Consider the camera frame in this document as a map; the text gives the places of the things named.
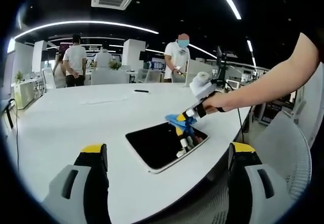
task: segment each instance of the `blue cloth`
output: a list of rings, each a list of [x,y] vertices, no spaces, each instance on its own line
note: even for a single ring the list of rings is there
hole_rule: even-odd
[[[180,128],[182,131],[192,135],[194,134],[193,128],[191,125],[197,122],[196,119],[193,117],[189,117],[186,121],[178,121],[177,117],[179,115],[177,114],[170,114],[166,116],[166,120],[169,121],[169,123],[175,127]]]

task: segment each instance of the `potted plant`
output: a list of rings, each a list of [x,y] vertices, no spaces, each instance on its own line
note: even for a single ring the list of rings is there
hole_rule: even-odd
[[[22,72],[18,71],[16,76],[15,76],[15,79],[16,79],[16,83],[20,83],[22,81],[22,78],[23,78],[23,74]]]
[[[110,62],[109,67],[113,70],[119,70],[121,64],[118,62]]]

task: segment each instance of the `tablet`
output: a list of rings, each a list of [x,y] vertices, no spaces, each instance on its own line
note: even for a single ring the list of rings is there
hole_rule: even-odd
[[[169,123],[129,133],[126,139],[146,164],[148,171],[160,173],[189,155],[208,139],[206,134],[195,128],[193,130],[193,148],[179,158],[177,153],[182,146],[176,128]]]

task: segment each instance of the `face mask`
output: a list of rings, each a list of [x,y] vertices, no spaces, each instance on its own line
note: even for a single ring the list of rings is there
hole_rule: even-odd
[[[179,45],[180,48],[188,47],[189,40],[178,40],[178,45]]]

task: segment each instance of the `cable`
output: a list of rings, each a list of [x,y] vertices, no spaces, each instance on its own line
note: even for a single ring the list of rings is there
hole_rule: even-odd
[[[226,81],[226,80],[219,80],[219,79],[216,79],[216,83],[217,82],[225,82],[230,88],[232,91],[234,91],[233,87]],[[241,119],[241,114],[239,112],[239,108],[237,109],[237,112],[238,112],[238,117],[239,117],[239,124],[240,124],[240,127],[241,127],[241,133],[242,133],[242,143],[244,143],[244,134],[243,134],[243,126],[242,126],[242,119]]]
[[[225,83],[231,88],[232,91],[234,91],[233,87],[227,82],[225,81]],[[242,119],[241,119],[241,114],[239,112],[239,108],[237,109],[238,112],[238,117],[239,117],[239,124],[241,126],[241,133],[242,133],[242,143],[244,143],[244,134],[243,134],[243,126],[242,126]]]
[[[11,99],[9,103],[12,101],[15,101],[15,107],[16,107],[16,146],[17,146],[17,167],[19,171],[19,148],[18,148],[18,107],[17,107],[17,101],[15,99]]]

